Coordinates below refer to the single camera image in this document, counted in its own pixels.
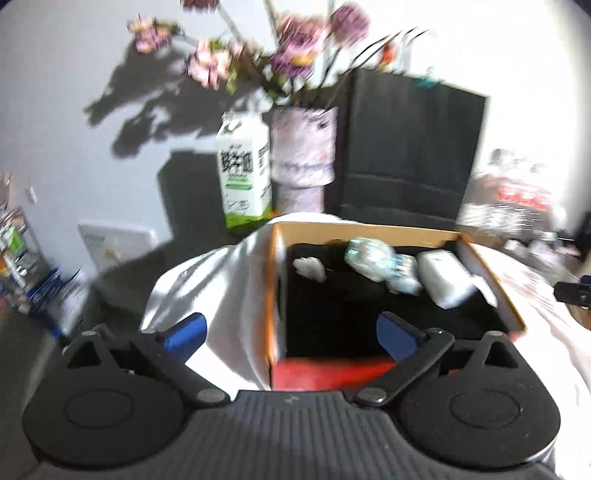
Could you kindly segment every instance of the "white container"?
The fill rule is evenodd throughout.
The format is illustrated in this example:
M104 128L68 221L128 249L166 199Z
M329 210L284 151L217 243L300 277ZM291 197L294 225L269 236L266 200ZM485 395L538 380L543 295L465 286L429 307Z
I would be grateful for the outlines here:
M257 113L224 113L216 137L226 226L271 216L269 127Z
M425 290L442 309L460 306L476 291L470 272L446 250L433 250L417 255L418 277Z

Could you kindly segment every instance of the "white bedsheet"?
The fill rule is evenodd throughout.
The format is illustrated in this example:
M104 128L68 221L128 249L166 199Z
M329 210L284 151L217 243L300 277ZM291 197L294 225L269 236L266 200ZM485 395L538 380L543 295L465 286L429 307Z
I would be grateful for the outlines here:
M294 213L275 221L342 222L334 216ZM205 315L207 342L187 366L227 391L269 389L264 359L264 269L271 227L236 246L188 260L156 283L141 328L164 330L193 312ZM476 246L527 325L515 341L540 376L561 414L553 452L565 480L591 479L591 332L579 325L552 288L507 255Z

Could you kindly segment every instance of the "red surface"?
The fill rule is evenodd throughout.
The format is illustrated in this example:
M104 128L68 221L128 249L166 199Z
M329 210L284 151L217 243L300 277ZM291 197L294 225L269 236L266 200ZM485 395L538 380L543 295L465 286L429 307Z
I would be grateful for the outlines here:
M285 358L271 370L273 390L318 391L361 387L386 373L396 362L391 357L365 361L317 361Z

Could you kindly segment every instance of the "milk carton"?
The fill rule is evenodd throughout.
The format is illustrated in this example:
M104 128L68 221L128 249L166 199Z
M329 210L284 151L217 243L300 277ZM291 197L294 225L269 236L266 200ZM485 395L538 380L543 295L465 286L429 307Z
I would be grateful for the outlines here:
M224 113L216 137L226 226L271 215L269 127L257 113Z

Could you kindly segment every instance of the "black foam liner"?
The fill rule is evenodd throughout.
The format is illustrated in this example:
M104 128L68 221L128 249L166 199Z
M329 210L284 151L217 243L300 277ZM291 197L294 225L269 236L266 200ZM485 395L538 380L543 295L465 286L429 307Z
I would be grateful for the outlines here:
M294 244L287 248L285 320L288 358L361 359L387 355L376 339L375 322L381 312L393 312L423 330L439 327L458 339L479 340L488 330L508 329L496 308L477 290L455 309L439 308L422 290L419 296L392 294L385 283L358 274L345 263L346 242L328 245ZM456 252L456 242L441 249ZM397 253L416 256L424 247L395 247ZM326 267L326 282L318 283L296 273L293 261L316 257Z

